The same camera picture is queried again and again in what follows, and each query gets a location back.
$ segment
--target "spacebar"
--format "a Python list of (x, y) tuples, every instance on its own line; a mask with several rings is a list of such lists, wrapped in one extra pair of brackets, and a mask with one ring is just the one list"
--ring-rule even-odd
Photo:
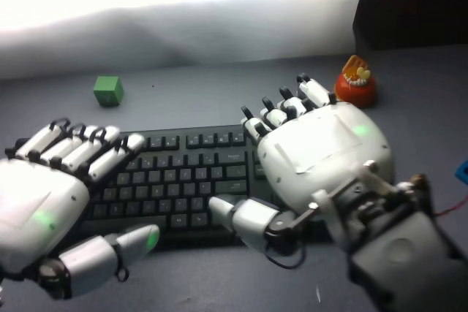
[(81, 224), (78, 231), (89, 235), (109, 234), (121, 232), (130, 227), (145, 226), (147, 224), (156, 224), (160, 229), (164, 229), (166, 223), (166, 216), (88, 220)]

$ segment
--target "red wire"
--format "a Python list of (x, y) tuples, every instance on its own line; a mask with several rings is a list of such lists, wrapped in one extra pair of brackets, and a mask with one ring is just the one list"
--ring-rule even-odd
[(465, 198), (460, 201), (458, 204), (456, 204), (455, 206), (451, 207), (451, 208), (448, 208), (447, 210), (443, 210), (442, 212), (437, 212), (435, 213), (435, 216), (436, 217), (442, 217), (442, 216), (445, 216), (447, 214), (449, 214), (450, 212), (453, 212), (453, 211), (456, 211), (460, 208), (463, 207), (463, 205), (465, 205), (466, 203), (468, 202), (468, 194), (465, 196)]

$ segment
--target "blue object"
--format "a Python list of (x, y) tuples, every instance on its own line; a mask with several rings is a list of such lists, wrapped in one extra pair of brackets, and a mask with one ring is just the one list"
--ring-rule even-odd
[(461, 166), (456, 170), (455, 176), (468, 185), (468, 161), (461, 164)]

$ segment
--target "white backdrop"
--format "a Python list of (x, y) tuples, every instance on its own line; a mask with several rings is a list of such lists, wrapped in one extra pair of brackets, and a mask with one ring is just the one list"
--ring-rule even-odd
[(358, 0), (0, 0), (0, 78), (351, 53)]

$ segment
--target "gray table surface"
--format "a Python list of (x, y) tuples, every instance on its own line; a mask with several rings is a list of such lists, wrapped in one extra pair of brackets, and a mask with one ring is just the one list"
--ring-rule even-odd
[[(366, 112), (383, 130), (399, 180), (426, 173), (435, 208), (458, 202), (468, 188), (453, 176), (468, 157), (468, 46), (372, 53), (379, 103)], [(239, 107), (279, 100), (278, 87), (295, 87), (307, 72), (332, 88), (347, 56), (295, 58), (147, 72), (121, 72), (120, 107), (101, 108), (96, 75), (0, 82), (0, 147), (13, 145), (49, 121), (115, 124), (123, 130), (172, 129), (238, 123)], [(440, 219), (468, 251), (468, 208)], [(306, 264), (282, 270), (243, 247), (156, 251), (131, 269), (126, 284), (111, 281), (69, 302), (53, 302), (34, 284), (4, 283), (3, 311), (374, 311), (346, 279), (344, 255), (328, 244), (308, 247)]]

